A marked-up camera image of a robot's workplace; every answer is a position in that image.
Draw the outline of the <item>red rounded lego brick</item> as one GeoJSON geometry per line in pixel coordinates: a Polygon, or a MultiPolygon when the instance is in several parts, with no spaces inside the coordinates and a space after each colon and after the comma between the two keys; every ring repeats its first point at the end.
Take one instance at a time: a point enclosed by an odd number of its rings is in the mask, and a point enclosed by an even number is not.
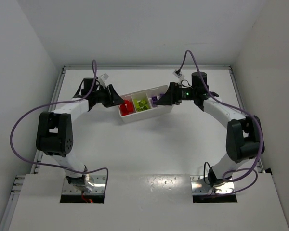
{"type": "Polygon", "coordinates": [[[127,116],[134,113],[132,101],[124,100],[124,104],[121,104],[119,108],[122,116],[127,116]]]}

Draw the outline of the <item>purple square lego brick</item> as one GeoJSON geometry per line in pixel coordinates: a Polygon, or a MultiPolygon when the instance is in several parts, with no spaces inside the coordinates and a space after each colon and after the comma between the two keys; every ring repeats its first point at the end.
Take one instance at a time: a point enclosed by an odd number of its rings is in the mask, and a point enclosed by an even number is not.
{"type": "Polygon", "coordinates": [[[152,97],[151,97],[152,107],[157,107],[157,106],[158,106],[158,105],[156,104],[157,101],[158,101],[158,96],[152,96],[152,97]]]}

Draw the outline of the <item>green lego brick pieces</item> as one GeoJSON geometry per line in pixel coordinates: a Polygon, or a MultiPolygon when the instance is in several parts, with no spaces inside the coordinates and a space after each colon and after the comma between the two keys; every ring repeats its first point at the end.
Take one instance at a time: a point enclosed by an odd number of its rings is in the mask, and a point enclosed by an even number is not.
{"type": "Polygon", "coordinates": [[[133,99],[133,103],[136,112],[149,110],[151,108],[147,98],[133,99]]]}

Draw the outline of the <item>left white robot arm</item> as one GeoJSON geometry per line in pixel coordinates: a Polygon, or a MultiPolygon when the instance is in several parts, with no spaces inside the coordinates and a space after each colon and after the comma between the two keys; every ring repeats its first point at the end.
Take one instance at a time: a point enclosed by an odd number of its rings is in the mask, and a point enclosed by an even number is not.
{"type": "Polygon", "coordinates": [[[93,191],[94,181],[87,167],[74,154],[72,124],[99,103],[109,108],[123,104],[124,100],[113,85],[107,86],[99,78],[84,78],[71,101],[39,116],[37,149],[58,163],[70,185],[86,193],[93,191]]]}

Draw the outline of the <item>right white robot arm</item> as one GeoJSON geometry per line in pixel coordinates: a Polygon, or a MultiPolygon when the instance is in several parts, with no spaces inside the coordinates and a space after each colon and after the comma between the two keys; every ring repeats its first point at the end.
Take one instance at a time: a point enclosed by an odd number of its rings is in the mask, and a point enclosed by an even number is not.
{"type": "Polygon", "coordinates": [[[193,72],[192,84],[171,82],[155,105],[179,105],[182,101],[193,101],[203,112],[211,115],[226,129],[226,153],[220,161],[209,168],[207,181],[210,186],[232,182],[232,174],[250,159],[259,159],[264,152],[261,122],[257,116],[223,103],[219,95],[209,91],[207,74],[193,72]]]}

